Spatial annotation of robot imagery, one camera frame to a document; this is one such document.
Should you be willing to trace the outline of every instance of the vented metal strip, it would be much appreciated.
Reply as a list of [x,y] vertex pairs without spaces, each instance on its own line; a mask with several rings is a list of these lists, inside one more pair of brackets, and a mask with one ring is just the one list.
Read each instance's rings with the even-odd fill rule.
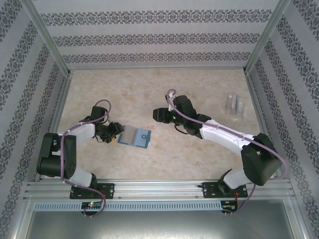
[[[82,202],[38,202],[35,212],[75,212],[81,210]],[[212,211],[222,210],[220,201],[176,201],[176,202],[107,202],[107,212],[147,211]]]

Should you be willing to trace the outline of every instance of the beige tabletop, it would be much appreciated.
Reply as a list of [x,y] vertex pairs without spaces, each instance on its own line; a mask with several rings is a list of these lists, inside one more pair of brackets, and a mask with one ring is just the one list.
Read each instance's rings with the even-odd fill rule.
[[[75,71],[59,125],[67,130],[88,116],[100,99],[112,103],[109,120],[152,131],[148,148],[88,139],[77,163],[103,179],[218,179],[242,167],[240,156],[218,143],[184,135],[173,124],[154,121],[153,110],[168,107],[169,89],[186,95],[197,113],[227,127],[258,134],[259,126],[243,70],[123,69]],[[245,99],[242,119],[227,115],[227,93]],[[100,104],[108,108],[107,103]]]

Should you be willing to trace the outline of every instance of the decorative border stripe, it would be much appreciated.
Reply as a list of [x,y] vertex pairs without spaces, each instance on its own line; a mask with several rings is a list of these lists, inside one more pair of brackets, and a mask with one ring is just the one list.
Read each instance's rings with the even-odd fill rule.
[[272,11],[262,10],[160,10],[43,13],[47,26],[187,23],[187,22],[266,22]]
[[6,165],[8,164],[8,161],[11,157],[11,152],[13,151],[16,140],[19,137],[21,127],[29,110],[34,92],[40,80],[49,54],[50,52],[44,44],[25,86],[25,89],[22,93],[17,109],[14,112],[14,117],[12,118],[12,122],[10,123],[9,129],[7,130],[8,133],[3,139],[2,148],[0,149],[0,179],[3,178],[3,174],[6,170]]
[[317,109],[319,110],[318,73],[312,67],[313,64],[308,59],[306,52],[301,47],[296,34],[291,29],[291,26],[285,17],[282,17],[278,22],[277,30],[285,42],[285,45],[294,60],[295,66],[299,70],[300,75],[303,77],[303,81],[305,82],[308,91],[311,93],[311,97],[314,99]]
[[250,52],[164,52],[63,55],[70,63],[162,62],[162,61],[246,61]]
[[293,0],[295,7],[304,17],[309,29],[313,31],[316,40],[319,41],[319,7],[313,0]]
[[6,103],[6,99],[11,92],[11,87],[18,77],[22,64],[24,63],[37,34],[38,32],[35,26],[33,25],[32,21],[30,21],[28,27],[23,33],[21,40],[19,41],[19,44],[14,50],[9,63],[7,64],[7,68],[5,68],[4,73],[1,75],[0,111],[2,111],[2,106],[4,106]]
[[278,82],[283,90],[287,104],[290,106],[291,113],[296,122],[296,126],[301,133],[301,138],[304,141],[304,145],[307,147],[307,152],[310,154],[312,164],[316,169],[316,173],[319,174],[319,144],[315,141],[316,137],[314,136],[314,132],[310,128],[310,124],[305,116],[303,107],[299,103],[293,85],[290,83],[290,79],[288,78],[283,63],[281,62],[280,57],[271,41],[267,42],[265,51],[276,73],[276,76],[278,77]]
[[19,0],[7,0],[0,11],[0,42],[3,41],[6,33],[11,28],[18,13],[22,9],[22,4]]
[[[279,108],[278,102],[276,100],[275,94],[272,90],[272,87],[269,83],[269,79],[267,76],[267,73],[265,71],[265,68],[261,62],[260,59],[257,60],[255,64],[255,68],[257,70],[258,76],[260,78],[260,81],[262,82],[264,93],[267,97],[267,101],[270,107],[270,110],[273,114],[274,121],[277,126],[278,133],[280,135],[280,139],[282,141],[282,144],[284,146],[284,150],[286,152],[286,156],[290,162],[290,167],[292,169],[293,176],[297,180],[297,187],[300,190],[300,194],[303,198],[303,203],[305,205],[305,209],[308,212],[308,218],[312,222],[312,226],[314,228],[315,235],[319,238],[319,212],[317,211],[317,206],[315,206],[315,198],[311,195],[311,190],[309,189],[309,183],[307,181],[307,177],[304,173],[303,168],[300,166],[299,158],[296,154],[296,150],[294,148],[294,144],[291,141],[291,137],[289,136],[289,132],[287,130],[286,123],[283,119],[281,110]],[[259,105],[261,107],[261,102],[259,100],[257,90],[253,82],[254,90],[257,95],[257,99],[259,101]]]
[[182,34],[132,34],[54,37],[58,47],[62,46],[105,46],[145,44],[213,44],[213,43],[256,43],[258,33],[182,33]]
[[59,71],[60,70],[58,65],[54,63],[50,76],[48,78],[45,90],[43,92],[38,111],[36,113],[33,124],[31,126],[30,135],[27,138],[26,146],[24,147],[23,153],[21,155],[19,166],[14,176],[15,179],[12,182],[10,193],[7,196],[8,200],[5,202],[4,210],[1,213],[2,216],[0,218],[0,238],[5,238],[6,233],[8,232],[8,229],[12,220],[12,216],[14,214],[14,210],[17,206],[17,200],[21,192],[21,187],[27,173],[27,169],[29,167],[30,161],[34,159],[34,157],[32,157],[34,146],[38,138],[38,135],[40,133],[45,112],[47,110],[47,106],[49,104],[51,94],[54,88],[54,84],[56,82]]

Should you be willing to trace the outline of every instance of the black mounting bracket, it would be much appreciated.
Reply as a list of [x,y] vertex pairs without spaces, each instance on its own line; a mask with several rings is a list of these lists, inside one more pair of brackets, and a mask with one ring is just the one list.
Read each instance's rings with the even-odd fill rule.
[[[113,199],[114,183],[98,183],[97,189],[106,199]],[[102,199],[101,195],[87,189],[71,187],[70,199]]]
[[218,182],[203,182],[199,185],[199,188],[203,189],[204,198],[235,198],[235,193],[238,193],[238,198],[247,198],[247,188],[246,185],[239,186],[236,189],[229,189],[227,194],[224,194],[218,188]]

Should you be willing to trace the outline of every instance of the patterned wallpaper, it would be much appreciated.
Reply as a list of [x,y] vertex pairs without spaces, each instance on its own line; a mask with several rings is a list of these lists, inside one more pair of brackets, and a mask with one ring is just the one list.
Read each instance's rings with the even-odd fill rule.
[[278,0],[36,0],[70,69],[243,67]]
[[0,2],[0,239],[35,174],[64,76],[18,0]]
[[251,72],[311,238],[319,238],[318,16],[316,1],[291,1]]

